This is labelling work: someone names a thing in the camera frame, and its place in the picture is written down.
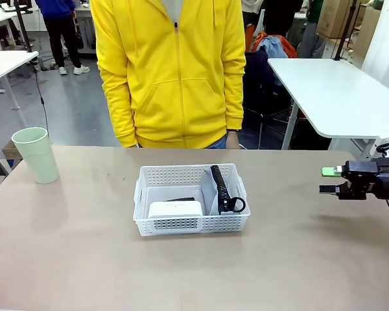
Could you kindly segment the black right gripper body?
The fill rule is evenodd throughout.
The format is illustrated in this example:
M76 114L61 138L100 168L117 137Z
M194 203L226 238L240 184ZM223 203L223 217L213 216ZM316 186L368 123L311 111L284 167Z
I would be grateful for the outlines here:
M373 194L379 200L389 200L389 157L370 161L346 161L341 166L346 182L338 186L341 200L365 200Z

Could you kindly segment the person's left hand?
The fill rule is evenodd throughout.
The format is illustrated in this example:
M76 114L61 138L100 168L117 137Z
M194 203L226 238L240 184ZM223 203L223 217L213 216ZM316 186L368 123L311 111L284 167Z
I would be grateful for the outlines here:
M226 149L239 149L239 137L236 131L228 131L226 136Z

